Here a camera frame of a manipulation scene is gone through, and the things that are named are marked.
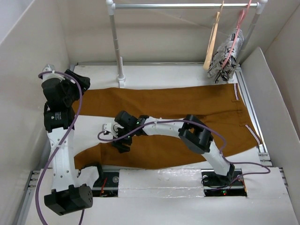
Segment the white metal clothes rack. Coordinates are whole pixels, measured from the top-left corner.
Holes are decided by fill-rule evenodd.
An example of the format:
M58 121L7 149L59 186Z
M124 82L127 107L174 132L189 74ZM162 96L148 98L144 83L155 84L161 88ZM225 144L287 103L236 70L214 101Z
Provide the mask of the white metal clothes rack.
M158 3L158 4L116 4L112 0L107 0L106 7L110 19L110 26L112 31L112 39L117 63L117 82L120 88L125 88L126 76L123 72L123 58L120 54L120 48L117 38L117 30L116 24L114 19L114 13L116 9L193 9L193 8L242 8L241 19L238 22L238 26L240 27L244 17L246 16L247 12L250 8L255 8L255 16L251 22L251 25L248 29L247 37L244 41L244 46L241 48L243 51L247 46L248 40L250 39L255 24L262 14L267 1L266 0L259 0L257 3L253 3L251 0L248 3Z

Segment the aluminium frame rail right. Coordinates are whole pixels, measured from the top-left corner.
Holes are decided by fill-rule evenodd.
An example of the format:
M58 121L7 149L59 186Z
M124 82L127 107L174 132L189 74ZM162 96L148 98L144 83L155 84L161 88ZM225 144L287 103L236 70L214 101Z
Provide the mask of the aluminium frame rail right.
M241 67L239 66L237 71L234 74L234 80L237 82L238 87L239 87L239 93L242 97L243 103L246 106L249 116L251 118L251 122L253 124L255 133L258 135L258 137L261 140L261 143L258 144L256 147L258 150L258 157L260 159L260 163L268 168L274 168L274 165L272 163L272 160L269 156L269 152L267 150L267 146L265 144L265 140L263 137L263 133L258 121L258 118L255 113L254 105L251 101L251 97L246 85L246 80L244 78L243 72Z

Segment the aluminium frame rail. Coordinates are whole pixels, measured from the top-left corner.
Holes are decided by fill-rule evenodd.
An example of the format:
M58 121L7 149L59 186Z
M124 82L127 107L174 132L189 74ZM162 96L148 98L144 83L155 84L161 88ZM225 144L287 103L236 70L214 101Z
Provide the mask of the aluminium frame rail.
M30 186L30 179L32 175L38 175L40 170L42 169L42 166L46 164L46 156L50 154L50 144L48 143L48 140L46 138L45 128L41 128L41 132L38 135L35 136L38 141L41 141L41 144L37 150L38 153L34 153L31 156L31 159L35 158L35 162L33 164L33 169L30 170L29 175L27 176L26 183L23 188L22 198L16 213L16 216L12 222L12 225L23 225L25 223L25 220L27 218L28 209L30 208L30 203L33 199L34 190L37 185L37 180L33 181L33 187Z
M261 143L258 144L256 147L258 150L258 157L260 159L260 163L268 168L274 168L274 165L272 163L272 160L269 156L269 152L267 150L267 146L265 144L265 140L263 137L263 133L258 121L258 118L255 113L254 105L251 101L251 97L246 85L246 80L244 78L243 72L241 67L239 66L237 71L234 74L234 80L237 82L238 87L239 87L239 93L242 97L243 103L246 106L249 116L251 118L251 122L253 124L255 133L258 135L258 137L261 140Z

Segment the aluminium frame rail left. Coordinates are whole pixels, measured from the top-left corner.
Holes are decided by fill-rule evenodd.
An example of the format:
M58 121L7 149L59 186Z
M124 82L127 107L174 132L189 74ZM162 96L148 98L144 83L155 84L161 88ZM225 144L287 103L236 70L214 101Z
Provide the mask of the aluminium frame rail left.
M33 181L33 187L30 186L30 179L32 175L38 175L40 170L42 169L42 166L46 164L46 156L50 154L50 144L48 143L48 140L46 138L45 128L41 128L41 132L38 135L35 136L38 141L41 141L41 144L37 150L38 153L34 153L31 156L31 159L35 158L35 162L33 164L33 169L30 170L29 175L27 176L26 183L23 188L22 198L16 213L16 216L12 222L12 225L23 225L25 223L25 220L27 218L28 209L30 208L30 203L33 199L34 190L37 185L37 180Z

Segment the beige wooden hanger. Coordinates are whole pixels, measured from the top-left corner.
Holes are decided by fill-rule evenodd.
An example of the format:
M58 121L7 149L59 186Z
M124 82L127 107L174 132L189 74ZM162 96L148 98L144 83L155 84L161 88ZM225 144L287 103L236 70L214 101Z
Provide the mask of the beige wooden hanger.
M210 33L210 40L209 40L209 44L208 44L208 48L207 48L207 52L206 52L206 57L205 57L205 61L203 64L203 69L205 71L209 70L210 67L210 63L211 63L211 59L212 59L212 55L213 55L213 51L214 51L214 46L215 46L215 41L216 41L216 36L217 36L217 32L218 32L218 23L220 20L220 15L222 13L224 7L224 1L221 4L221 8L220 10L216 13L216 20L213 24L211 33Z

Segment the pink hanger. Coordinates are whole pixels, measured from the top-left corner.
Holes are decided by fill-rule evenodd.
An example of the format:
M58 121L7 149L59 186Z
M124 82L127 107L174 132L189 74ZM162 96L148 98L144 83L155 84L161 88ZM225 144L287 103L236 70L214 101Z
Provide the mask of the pink hanger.
M233 51L234 45L235 45L236 40L237 40L237 37L238 37L238 33L239 33L239 31L240 31L241 24L243 23L245 17L246 17L247 14L248 14L248 11L249 11L251 2L252 2L252 0L249 0L249 1L248 1L248 4L247 4L247 7L246 7L245 9L243 9L243 10L241 11L241 13L240 13L240 17L239 17L239 19L238 19L237 26L236 26L236 33L235 33L234 39L233 39L233 41L232 41L232 46L231 46L230 51L229 51L229 53L228 53L228 55L227 55L227 58L225 59L225 61L224 61L223 64L222 64L221 70L223 70L224 67L227 65L227 62L228 62L228 60L229 60L229 58L230 58L230 56L231 56L231 53L232 53L232 51Z

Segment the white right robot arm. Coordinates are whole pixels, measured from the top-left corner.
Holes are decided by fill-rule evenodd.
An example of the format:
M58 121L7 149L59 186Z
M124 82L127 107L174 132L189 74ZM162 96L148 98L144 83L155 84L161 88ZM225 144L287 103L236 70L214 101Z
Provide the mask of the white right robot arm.
M202 155L214 170L202 182L213 187L230 185L234 178L234 165L227 162L215 144L211 131L193 115L179 120L158 119L146 115L136 118L126 111L117 114L114 121L121 127L115 131L112 142L120 153L129 152L133 136L163 135L179 138L194 153Z

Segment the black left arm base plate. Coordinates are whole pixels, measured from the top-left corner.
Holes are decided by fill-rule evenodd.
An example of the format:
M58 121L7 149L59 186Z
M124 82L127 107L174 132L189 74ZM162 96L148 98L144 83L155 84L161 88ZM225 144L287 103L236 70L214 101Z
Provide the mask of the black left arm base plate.
M93 197L117 197L119 190L119 170L104 171L103 179L92 188Z

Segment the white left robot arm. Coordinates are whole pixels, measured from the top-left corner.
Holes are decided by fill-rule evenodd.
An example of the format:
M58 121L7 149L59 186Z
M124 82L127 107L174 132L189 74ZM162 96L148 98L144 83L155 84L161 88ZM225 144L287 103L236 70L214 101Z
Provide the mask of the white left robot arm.
M88 209L93 205L93 186L105 181L100 163L75 168L75 121L79 112L72 104L82 101L90 79L67 69L63 74L43 72L42 89L46 97L44 126L51 145L53 168L51 193L44 196L45 206L59 216Z

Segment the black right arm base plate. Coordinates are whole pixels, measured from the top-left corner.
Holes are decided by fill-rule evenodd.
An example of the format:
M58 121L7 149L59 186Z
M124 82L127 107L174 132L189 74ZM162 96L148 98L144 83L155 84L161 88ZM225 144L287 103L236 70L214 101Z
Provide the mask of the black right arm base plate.
M231 180L221 178L212 169L201 170L201 173L201 184L205 197L247 197L246 185L243 178L237 179L242 174L241 169L234 171Z

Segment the white black printed garment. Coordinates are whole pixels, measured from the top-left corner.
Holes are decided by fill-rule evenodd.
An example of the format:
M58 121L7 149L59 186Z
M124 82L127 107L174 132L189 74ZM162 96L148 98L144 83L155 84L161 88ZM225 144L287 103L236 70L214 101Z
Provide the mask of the white black printed garment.
M229 81L236 70L236 59L243 42L242 30L234 29L212 56L207 77L213 79L215 83L220 80Z

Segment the brown trousers with striped trim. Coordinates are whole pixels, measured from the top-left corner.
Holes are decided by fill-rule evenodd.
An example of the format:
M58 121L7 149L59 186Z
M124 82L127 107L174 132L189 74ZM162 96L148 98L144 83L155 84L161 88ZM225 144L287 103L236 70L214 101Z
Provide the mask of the brown trousers with striped trim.
M191 114L215 131L214 140L225 156L262 143L236 84L187 88L130 90L108 88L85 92L82 103L73 104L84 116L111 117L126 111L138 117L181 119ZM109 143L88 144L75 156L75 167L100 163L142 169L161 169L204 161L179 139L154 135L134 137L130 151L119 153Z

